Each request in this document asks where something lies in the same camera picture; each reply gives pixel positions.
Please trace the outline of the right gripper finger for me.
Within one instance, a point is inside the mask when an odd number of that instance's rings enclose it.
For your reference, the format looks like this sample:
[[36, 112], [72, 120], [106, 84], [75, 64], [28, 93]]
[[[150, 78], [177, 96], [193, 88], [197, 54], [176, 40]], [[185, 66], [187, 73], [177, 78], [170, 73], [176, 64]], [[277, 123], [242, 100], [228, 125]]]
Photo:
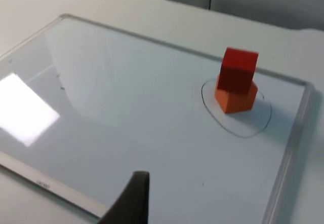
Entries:
[[99, 223], [148, 223], [149, 190], [149, 172], [133, 172], [128, 184]]

